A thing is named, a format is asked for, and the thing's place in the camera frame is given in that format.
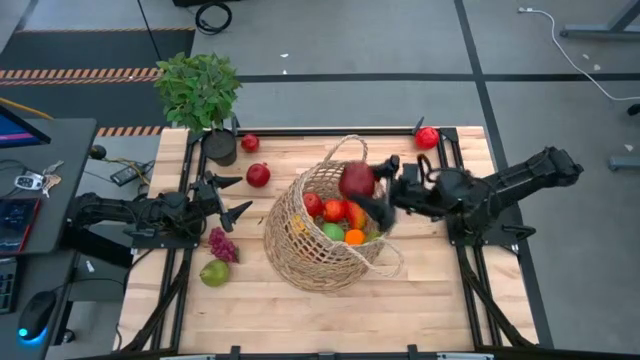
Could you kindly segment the tablet in red case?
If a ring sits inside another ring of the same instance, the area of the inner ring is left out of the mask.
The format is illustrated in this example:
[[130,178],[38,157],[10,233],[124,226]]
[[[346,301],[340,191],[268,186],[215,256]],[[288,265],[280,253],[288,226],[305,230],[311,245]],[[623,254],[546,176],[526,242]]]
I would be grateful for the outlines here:
[[39,198],[0,199],[0,255],[23,250],[39,205]]

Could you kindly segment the black power adapter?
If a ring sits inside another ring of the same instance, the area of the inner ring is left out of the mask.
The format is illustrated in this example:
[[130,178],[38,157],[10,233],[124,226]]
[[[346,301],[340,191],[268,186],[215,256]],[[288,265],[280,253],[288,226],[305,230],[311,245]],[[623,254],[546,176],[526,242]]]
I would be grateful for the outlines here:
[[119,187],[122,187],[135,179],[144,176],[143,170],[137,165],[126,165],[121,170],[110,175],[110,180]]

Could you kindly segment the red orange mango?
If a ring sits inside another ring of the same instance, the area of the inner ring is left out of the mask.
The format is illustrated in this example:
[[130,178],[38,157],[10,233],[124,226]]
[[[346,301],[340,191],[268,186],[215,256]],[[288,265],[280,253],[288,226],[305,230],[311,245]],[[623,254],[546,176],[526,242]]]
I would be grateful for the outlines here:
[[367,213],[355,202],[345,201],[345,217],[351,229],[363,230],[367,224]]

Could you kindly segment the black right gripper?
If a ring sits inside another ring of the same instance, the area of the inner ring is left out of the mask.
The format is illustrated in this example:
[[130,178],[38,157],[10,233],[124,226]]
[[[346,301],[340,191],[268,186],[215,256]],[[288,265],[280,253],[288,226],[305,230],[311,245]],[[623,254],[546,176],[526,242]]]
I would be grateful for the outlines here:
[[399,170],[400,158],[391,155],[389,159],[370,169],[377,181],[391,178],[388,195],[372,198],[354,194],[349,197],[362,208],[377,224],[381,232],[389,232],[396,224],[396,207],[407,214],[420,214],[426,217],[438,217],[440,209],[428,202],[430,191],[418,180],[419,167],[414,163],[403,163],[402,174],[394,178]]

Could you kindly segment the red pomegranate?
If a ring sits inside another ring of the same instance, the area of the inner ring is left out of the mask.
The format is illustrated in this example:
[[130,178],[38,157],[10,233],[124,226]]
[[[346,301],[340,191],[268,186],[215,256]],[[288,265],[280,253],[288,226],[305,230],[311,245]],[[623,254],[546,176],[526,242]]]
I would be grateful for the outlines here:
[[270,180],[271,172],[266,163],[252,164],[246,172],[247,183],[254,188],[264,187]]

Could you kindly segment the purple grape bunch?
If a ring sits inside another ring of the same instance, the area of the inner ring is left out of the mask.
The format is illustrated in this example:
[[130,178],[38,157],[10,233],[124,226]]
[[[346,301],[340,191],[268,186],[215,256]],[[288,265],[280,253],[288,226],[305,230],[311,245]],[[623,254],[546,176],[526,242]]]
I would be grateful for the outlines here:
[[218,260],[226,263],[238,263],[239,262],[239,249],[238,247],[227,238],[225,231],[216,227],[211,230],[208,244],[211,247],[211,254]]

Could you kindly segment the dark red pear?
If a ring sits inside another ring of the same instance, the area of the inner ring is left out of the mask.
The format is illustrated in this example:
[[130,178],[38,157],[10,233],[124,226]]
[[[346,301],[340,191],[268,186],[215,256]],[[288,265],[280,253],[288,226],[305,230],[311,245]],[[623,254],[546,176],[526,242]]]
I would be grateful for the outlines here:
[[376,179],[373,170],[366,162],[348,162],[342,171],[338,187],[344,197],[374,194]]

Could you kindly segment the grey metal stand foot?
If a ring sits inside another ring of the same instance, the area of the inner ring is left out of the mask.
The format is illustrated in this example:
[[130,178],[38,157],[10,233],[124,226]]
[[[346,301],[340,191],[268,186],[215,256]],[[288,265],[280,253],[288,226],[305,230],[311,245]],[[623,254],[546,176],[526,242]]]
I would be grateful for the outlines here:
[[566,25],[559,35],[564,38],[603,38],[640,40],[640,25],[632,22],[640,16],[640,0],[631,0],[608,23],[600,25]]
[[612,156],[609,158],[608,167],[611,171],[640,170],[640,156]]

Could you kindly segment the green potted plant black pot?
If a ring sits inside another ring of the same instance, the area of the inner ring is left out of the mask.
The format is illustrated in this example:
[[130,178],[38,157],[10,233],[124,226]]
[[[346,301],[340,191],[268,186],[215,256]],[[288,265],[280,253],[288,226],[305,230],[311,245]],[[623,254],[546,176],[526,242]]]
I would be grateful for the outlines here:
[[189,131],[201,142],[202,153],[219,166],[237,158],[239,121],[234,112],[241,83],[230,59],[214,53],[183,53],[157,63],[154,83],[166,120]]

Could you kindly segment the round bright red fruit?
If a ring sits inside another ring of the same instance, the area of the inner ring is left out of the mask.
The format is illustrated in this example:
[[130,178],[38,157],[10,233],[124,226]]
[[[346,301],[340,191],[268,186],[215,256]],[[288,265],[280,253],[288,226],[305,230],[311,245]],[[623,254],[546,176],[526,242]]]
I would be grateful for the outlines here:
[[429,150],[438,145],[440,134],[436,128],[422,127],[418,129],[414,135],[414,143],[417,148]]

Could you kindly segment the black keyboard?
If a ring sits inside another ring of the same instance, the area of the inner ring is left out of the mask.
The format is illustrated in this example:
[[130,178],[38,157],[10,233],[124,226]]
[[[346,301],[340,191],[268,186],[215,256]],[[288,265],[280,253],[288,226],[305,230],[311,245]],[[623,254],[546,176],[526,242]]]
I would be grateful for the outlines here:
[[12,313],[16,298],[18,262],[14,257],[0,258],[0,315]]

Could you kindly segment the black aluminium rig frame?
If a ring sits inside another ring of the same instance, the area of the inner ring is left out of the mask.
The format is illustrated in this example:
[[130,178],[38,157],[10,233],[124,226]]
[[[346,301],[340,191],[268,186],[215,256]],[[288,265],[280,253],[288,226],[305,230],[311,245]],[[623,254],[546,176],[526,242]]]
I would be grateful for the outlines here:
[[[415,162],[418,153],[410,129],[272,128],[245,129],[260,138],[257,153],[239,149],[230,167],[207,162],[207,169],[240,176],[254,162],[266,162],[272,172],[265,188],[245,183],[223,190],[226,204],[248,200],[229,237],[240,247],[240,264],[231,280],[219,288],[201,283],[198,273],[213,259],[206,244],[209,229],[194,250],[180,325],[180,355],[214,354],[229,358],[240,346],[240,360],[409,359],[408,345],[420,360],[435,360],[436,352],[471,352],[473,341],[466,300],[454,248],[444,221],[398,213],[390,242],[402,251],[405,265],[398,277],[369,272],[336,293],[299,290],[284,282],[270,266],[263,249],[266,216],[275,200],[302,174],[320,162],[344,136],[362,134],[368,160],[379,163],[390,154]],[[492,295],[519,332],[541,347],[552,348],[549,326],[535,280],[531,254],[520,242],[519,255],[498,246],[483,254]],[[158,249],[132,270],[118,330],[121,350],[131,343],[156,307],[168,250]]]

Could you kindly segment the bunch of keys with fob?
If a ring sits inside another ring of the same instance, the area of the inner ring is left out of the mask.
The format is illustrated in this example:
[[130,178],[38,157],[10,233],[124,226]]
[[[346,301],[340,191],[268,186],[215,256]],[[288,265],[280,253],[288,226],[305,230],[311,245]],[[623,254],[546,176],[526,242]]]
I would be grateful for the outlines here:
[[62,160],[45,168],[41,173],[25,170],[22,175],[14,179],[14,186],[21,190],[41,191],[47,198],[49,191],[58,185],[62,178],[55,174],[55,171],[64,164]]

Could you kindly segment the black hazard-striped floor mat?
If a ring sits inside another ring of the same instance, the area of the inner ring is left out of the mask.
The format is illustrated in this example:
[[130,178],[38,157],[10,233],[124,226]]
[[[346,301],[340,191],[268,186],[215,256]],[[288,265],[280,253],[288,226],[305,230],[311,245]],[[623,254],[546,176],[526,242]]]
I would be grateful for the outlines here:
[[188,55],[189,27],[23,30],[0,52],[0,97],[53,118],[93,118],[98,134],[158,135],[170,124],[156,63]]

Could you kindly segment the red streaked apple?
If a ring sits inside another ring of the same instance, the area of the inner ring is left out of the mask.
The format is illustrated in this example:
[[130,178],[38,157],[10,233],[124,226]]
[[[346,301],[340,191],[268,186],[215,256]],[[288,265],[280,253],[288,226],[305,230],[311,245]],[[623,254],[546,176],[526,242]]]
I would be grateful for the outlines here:
[[326,222],[338,223],[346,216],[345,203],[342,200],[329,199],[324,203],[323,218]]

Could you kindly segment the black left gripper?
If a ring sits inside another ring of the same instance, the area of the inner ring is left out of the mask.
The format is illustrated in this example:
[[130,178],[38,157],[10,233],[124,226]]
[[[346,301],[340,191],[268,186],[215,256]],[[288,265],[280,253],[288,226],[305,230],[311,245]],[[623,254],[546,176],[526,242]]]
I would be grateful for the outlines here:
[[218,215],[224,231],[232,232],[233,225],[253,202],[247,201],[225,210],[218,189],[225,189],[242,180],[242,177],[223,177],[207,170],[203,179],[190,185],[193,191],[194,207],[202,213],[204,219],[211,215]]

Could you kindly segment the plain red apple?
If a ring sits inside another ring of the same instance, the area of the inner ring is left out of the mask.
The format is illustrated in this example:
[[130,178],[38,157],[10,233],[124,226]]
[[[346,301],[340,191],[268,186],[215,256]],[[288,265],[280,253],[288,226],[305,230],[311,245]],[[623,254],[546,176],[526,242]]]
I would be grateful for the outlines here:
[[303,203],[309,216],[317,217],[324,213],[324,203],[316,193],[304,193]]

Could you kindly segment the black office desk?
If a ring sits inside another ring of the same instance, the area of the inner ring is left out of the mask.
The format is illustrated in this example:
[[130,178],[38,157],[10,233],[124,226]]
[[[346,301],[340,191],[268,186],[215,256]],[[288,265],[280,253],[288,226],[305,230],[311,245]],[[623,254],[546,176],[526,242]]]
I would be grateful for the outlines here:
[[[94,119],[30,119],[36,129],[50,138],[44,145],[0,149],[0,160],[17,160],[40,172],[61,162],[56,174],[61,182],[48,197],[43,196],[19,258],[19,281],[15,311],[0,315],[0,360],[43,360],[56,335],[58,317],[65,306],[65,292],[75,267],[77,253],[63,248],[66,212],[75,197],[97,133]],[[21,312],[38,292],[54,290],[56,302],[42,340],[25,343],[18,336]]]

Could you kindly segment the black computer mouse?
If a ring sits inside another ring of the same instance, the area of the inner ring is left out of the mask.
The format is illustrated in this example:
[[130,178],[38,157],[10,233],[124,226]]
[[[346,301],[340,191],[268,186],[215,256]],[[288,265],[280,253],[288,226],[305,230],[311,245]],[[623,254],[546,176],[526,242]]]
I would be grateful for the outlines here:
[[56,305],[53,290],[36,293],[23,309],[17,328],[18,341],[24,346],[41,344],[48,332],[48,323]]

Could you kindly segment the green pear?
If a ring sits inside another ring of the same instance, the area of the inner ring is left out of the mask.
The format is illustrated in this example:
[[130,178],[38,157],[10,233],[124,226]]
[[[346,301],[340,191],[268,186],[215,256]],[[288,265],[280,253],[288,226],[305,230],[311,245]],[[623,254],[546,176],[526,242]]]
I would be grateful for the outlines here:
[[209,287],[219,287],[229,280],[229,265],[219,259],[207,263],[200,271],[200,280]]

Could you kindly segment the dark computer monitor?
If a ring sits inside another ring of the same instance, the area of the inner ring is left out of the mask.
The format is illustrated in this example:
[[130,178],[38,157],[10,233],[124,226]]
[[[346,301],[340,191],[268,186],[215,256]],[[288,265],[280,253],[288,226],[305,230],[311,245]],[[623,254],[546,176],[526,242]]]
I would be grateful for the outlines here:
[[49,144],[51,139],[0,105],[0,149]]

